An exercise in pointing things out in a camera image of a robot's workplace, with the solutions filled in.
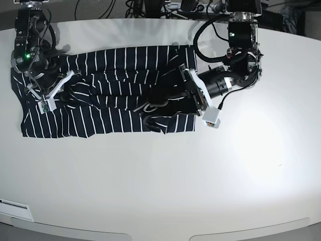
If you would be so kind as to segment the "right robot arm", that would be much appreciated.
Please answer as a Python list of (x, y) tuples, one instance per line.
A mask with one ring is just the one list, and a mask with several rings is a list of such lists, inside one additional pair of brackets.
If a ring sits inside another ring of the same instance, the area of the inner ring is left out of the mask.
[(57, 39), (51, 25), (52, 13), (47, 1), (14, 1), (21, 8), (15, 20), (16, 38), (11, 56), (13, 70), (29, 78), (25, 92), (39, 90), (46, 96), (67, 76), (62, 58), (68, 55), (56, 49)]

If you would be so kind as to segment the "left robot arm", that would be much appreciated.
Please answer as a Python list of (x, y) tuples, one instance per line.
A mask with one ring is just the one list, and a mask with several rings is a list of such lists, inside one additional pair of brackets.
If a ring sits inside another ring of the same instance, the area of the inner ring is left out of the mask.
[[(152, 132), (175, 132), (181, 115), (200, 116), (211, 128), (220, 125), (223, 105), (213, 99), (252, 87), (261, 77), (257, 40), (260, 1), (220, 1), (216, 13), (197, 30), (191, 48), (176, 49), (159, 83), (137, 107), (142, 123)], [(220, 57), (204, 55), (198, 40), (208, 26), (228, 22), (228, 49)]]

